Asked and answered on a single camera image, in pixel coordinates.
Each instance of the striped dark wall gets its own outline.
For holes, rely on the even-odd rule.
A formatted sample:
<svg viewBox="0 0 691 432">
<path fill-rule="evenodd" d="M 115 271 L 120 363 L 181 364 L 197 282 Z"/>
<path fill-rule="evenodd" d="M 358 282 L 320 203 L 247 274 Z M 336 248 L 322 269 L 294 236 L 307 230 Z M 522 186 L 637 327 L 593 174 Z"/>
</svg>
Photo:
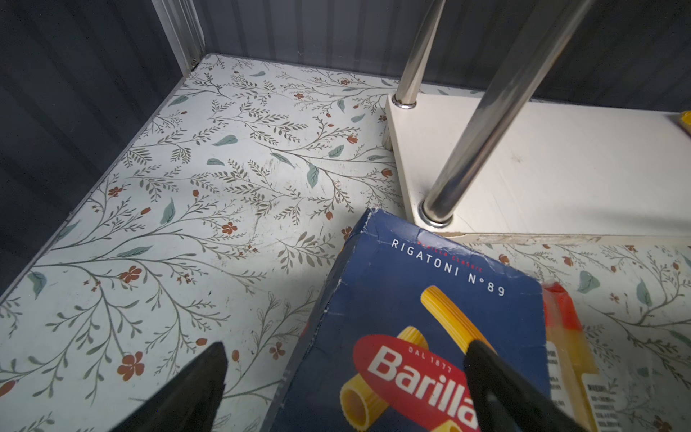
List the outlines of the striped dark wall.
<svg viewBox="0 0 691 432">
<path fill-rule="evenodd" d="M 0 1 L 0 293 L 182 73 L 147 0 Z"/>
<path fill-rule="evenodd" d="M 207 52 L 399 77 L 430 0 L 194 0 Z M 425 80 L 486 88 L 536 0 L 447 0 Z M 691 106 L 691 2 L 599 0 L 536 95 Z"/>
</svg>

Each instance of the chrome pole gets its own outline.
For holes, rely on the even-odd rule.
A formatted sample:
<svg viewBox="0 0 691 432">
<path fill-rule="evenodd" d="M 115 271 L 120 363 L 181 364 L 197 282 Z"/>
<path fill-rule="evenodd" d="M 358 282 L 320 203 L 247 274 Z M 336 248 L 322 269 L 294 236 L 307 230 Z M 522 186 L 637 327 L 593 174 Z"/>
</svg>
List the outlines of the chrome pole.
<svg viewBox="0 0 691 432">
<path fill-rule="evenodd" d="M 419 208 L 430 225 L 450 223 L 463 194 L 594 2 L 568 0 L 560 12 L 556 9 L 558 16 L 551 25 L 554 0 L 542 0 L 531 13 Z"/>
<path fill-rule="evenodd" d="M 427 10 L 427 14 L 422 20 L 422 25 L 417 31 L 413 47 L 410 49 L 410 56 L 406 68 L 403 69 L 401 81 L 398 83 L 393 103 L 401 108 L 414 108 L 417 92 L 420 90 L 422 75 L 425 74 L 427 58 L 432 50 L 434 36 L 437 33 L 439 20 L 442 18 L 442 11 L 446 0 L 434 0 Z"/>
</svg>

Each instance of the barilla box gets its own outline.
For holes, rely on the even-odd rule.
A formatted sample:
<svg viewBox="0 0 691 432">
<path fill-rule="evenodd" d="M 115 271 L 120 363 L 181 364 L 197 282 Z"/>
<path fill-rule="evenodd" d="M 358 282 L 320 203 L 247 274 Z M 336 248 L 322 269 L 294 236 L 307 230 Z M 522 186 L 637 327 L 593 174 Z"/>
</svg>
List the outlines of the barilla box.
<svg viewBox="0 0 691 432">
<path fill-rule="evenodd" d="M 479 431 L 470 341 L 549 396 L 533 278 L 382 210 L 368 210 L 329 274 L 263 431 Z"/>
</svg>

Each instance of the yellow pasta tube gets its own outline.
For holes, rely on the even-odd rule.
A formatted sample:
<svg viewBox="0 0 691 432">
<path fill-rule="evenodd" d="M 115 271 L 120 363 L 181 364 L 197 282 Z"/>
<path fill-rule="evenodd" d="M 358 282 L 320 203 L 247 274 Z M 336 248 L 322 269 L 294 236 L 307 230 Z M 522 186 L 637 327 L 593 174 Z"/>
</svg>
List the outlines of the yellow pasta tube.
<svg viewBox="0 0 691 432">
<path fill-rule="evenodd" d="M 458 427 L 456 422 L 453 420 L 447 420 L 439 426 L 432 429 L 432 432 L 461 432 L 461 428 Z"/>
<path fill-rule="evenodd" d="M 439 288 L 434 285 L 427 287 L 422 292 L 420 301 L 444 327 L 463 353 L 468 352 L 468 345 L 476 339 L 483 341 L 489 348 L 492 348 L 492 345 L 475 327 L 475 324 Z"/>
<path fill-rule="evenodd" d="M 425 337 L 415 327 L 404 328 L 397 337 L 426 350 L 429 349 Z M 350 426 L 358 431 L 369 429 L 387 408 L 388 404 L 367 385 L 360 374 L 349 379 L 341 387 L 343 415 Z"/>
</svg>

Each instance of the floral wallpaper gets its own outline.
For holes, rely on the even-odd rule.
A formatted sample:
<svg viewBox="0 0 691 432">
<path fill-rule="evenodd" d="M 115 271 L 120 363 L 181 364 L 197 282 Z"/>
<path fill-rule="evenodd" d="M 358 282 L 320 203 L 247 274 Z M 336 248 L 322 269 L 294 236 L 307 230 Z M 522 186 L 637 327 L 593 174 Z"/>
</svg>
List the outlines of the floral wallpaper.
<svg viewBox="0 0 691 432">
<path fill-rule="evenodd" d="M 214 430 L 256 431 L 354 223 L 403 215 L 395 85 L 207 56 L 0 304 L 1 429 L 107 431 L 221 340 Z M 471 247 L 571 292 L 627 429 L 691 424 L 690 249 Z"/>
</svg>

